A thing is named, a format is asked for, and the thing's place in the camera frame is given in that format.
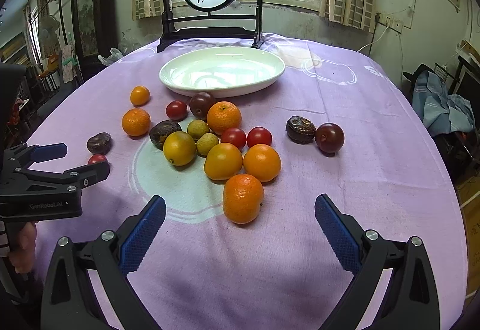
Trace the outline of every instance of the plate rim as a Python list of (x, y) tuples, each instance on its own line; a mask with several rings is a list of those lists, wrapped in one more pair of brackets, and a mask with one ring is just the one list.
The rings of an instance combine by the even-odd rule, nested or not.
[[(179, 57), (181, 56), (184, 56), (184, 55), (188, 55), (189, 53), (193, 53), (193, 52), (199, 52), (199, 51), (206, 51), (206, 50), (211, 50), (211, 49), (221, 49), (221, 48), (233, 48), (233, 49), (242, 49), (242, 50), (255, 50), (255, 51), (261, 51), (261, 52), (265, 52), (269, 55), (272, 55), (274, 57), (276, 57), (280, 63), (283, 65), (283, 68), (282, 70), (279, 72), (279, 74), (275, 75), (274, 77), (271, 77), (269, 79), (264, 79), (264, 80), (259, 80), (259, 81), (256, 81), (256, 82), (252, 82), (252, 83), (247, 83), (247, 84), (244, 84), (244, 85), (238, 85), (238, 86), (223, 86), (223, 87), (205, 87), (205, 88), (198, 88), (198, 87), (187, 87), (187, 86), (178, 86), (178, 85), (175, 85), (173, 83), (170, 83), (170, 82), (166, 82), (162, 79), (162, 72), (165, 70), (165, 68), (167, 67), (167, 65), (172, 62), (173, 60), (176, 60), (178, 59)], [(190, 52), (185, 52), (185, 53), (182, 53), (181, 55), (179, 56), (176, 56), (172, 59), (170, 59), (167, 63), (165, 63), (162, 68), (160, 69), (159, 73), (158, 73), (158, 77), (160, 79), (160, 82), (162, 82), (165, 86), (170, 86), (172, 88), (175, 88), (177, 90), (184, 90), (184, 91), (196, 91), (196, 90), (199, 90), (199, 91), (204, 91), (204, 92), (215, 92), (215, 91), (221, 91), (221, 90), (229, 90), (229, 89), (237, 89), (237, 88), (242, 88), (242, 87), (248, 87), (248, 86), (254, 86), (254, 85), (258, 85), (258, 84), (261, 84), (263, 82), (266, 82), (268, 80), (273, 80), (273, 79), (277, 79), (279, 78), (284, 72), (285, 72), (285, 68), (286, 68), (286, 65), (285, 65), (285, 62), (284, 60), (276, 55), (275, 53), (273, 52), (269, 52), (269, 51), (264, 51), (262, 49), (258, 49), (258, 48), (251, 48), (251, 47), (239, 47), (239, 46), (220, 46), (220, 47), (208, 47), (208, 48), (200, 48), (200, 49), (197, 49), (197, 50), (194, 50), (194, 51), (190, 51)]]

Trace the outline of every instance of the tomato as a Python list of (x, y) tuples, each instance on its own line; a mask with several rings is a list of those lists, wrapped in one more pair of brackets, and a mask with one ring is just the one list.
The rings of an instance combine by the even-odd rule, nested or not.
[(88, 164), (92, 165), (93, 163), (104, 162), (104, 161), (107, 162), (107, 158), (105, 158), (105, 155), (97, 153), (88, 160)]
[(272, 134), (268, 129), (263, 127), (255, 127), (250, 130), (247, 137), (248, 147), (251, 148), (256, 144), (272, 145)]
[(233, 144), (235, 147), (241, 150), (243, 147), (245, 147), (247, 136), (245, 135), (245, 132), (239, 128), (229, 128), (223, 132), (221, 142)]
[(180, 121), (188, 116), (187, 104), (183, 101), (172, 101), (165, 109), (165, 113), (170, 120)]

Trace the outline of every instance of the blue gripper pad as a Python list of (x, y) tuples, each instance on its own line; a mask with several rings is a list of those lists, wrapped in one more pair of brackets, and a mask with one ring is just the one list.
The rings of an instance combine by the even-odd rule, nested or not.
[(315, 217), (342, 268), (356, 275), (362, 266), (360, 262), (360, 248), (343, 223), (341, 219), (343, 214), (340, 213), (327, 195), (317, 197), (315, 201)]
[(32, 162), (45, 162), (53, 159), (63, 158), (67, 154), (67, 146), (64, 143), (49, 144), (36, 147), (30, 154)]
[(120, 248), (119, 268), (124, 276), (135, 272), (165, 220), (165, 200), (154, 196), (138, 216), (140, 220)]

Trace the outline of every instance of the human hand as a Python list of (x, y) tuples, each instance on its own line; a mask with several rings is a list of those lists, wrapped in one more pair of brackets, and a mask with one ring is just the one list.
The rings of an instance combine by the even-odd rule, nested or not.
[(17, 273), (31, 272), (35, 261), (35, 239), (38, 222), (27, 222), (18, 234), (18, 245), (15, 251), (8, 254), (11, 264)]

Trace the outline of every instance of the orange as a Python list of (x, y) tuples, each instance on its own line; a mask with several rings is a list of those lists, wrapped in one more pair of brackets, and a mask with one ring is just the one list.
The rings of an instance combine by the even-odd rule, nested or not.
[(260, 213), (263, 186), (249, 174), (230, 178), (223, 188), (223, 213), (237, 224), (250, 223)]
[(208, 153), (203, 171), (211, 180), (228, 180), (242, 169), (241, 154), (240, 150), (233, 144), (217, 144)]
[(127, 135), (145, 135), (150, 129), (150, 115), (140, 108), (130, 109), (123, 115), (121, 126)]
[(207, 124), (217, 135), (228, 128), (239, 128), (242, 122), (240, 110), (231, 102), (221, 101), (213, 105), (207, 114)]
[(266, 144), (257, 144), (250, 148), (243, 157), (243, 166), (247, 174), (253, 175), (261, 182), (273, 180), (282, 168), (277, 151)]
[(145, 86), (137, 86), (130, 93), (130, 102), (136, 107), (145, 105), (150, 99), (150, 91)]

